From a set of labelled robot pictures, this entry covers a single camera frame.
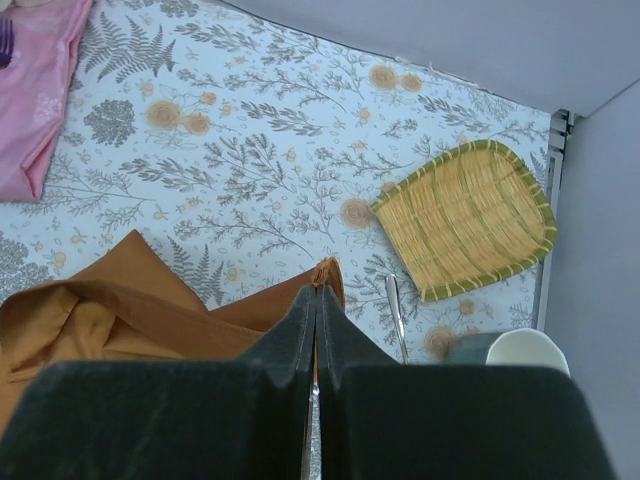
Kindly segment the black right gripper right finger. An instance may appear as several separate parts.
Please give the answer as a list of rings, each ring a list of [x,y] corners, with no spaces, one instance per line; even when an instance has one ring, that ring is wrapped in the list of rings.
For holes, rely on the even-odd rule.
[[[611,479],[585,399],[540,367],[403,365],[319,291],[326,479]]]

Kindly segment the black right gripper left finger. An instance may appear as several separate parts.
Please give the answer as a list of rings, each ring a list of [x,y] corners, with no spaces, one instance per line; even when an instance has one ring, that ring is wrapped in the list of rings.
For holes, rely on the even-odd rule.
[[[1,440],[5,479],[297,479],[315,301],[232,361],[62,362],[27,388]]]

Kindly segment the orange cloth napkin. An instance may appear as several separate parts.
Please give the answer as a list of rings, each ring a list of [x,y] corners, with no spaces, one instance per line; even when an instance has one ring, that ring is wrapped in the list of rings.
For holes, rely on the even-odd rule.
[[[1,306],[1,422],[8,423],[31,380],[68,360],[228,360],[274,327],[305,286],[329,286],[343,301],[338,261],[212,311],[129,233],[65,281],[23,290]]]

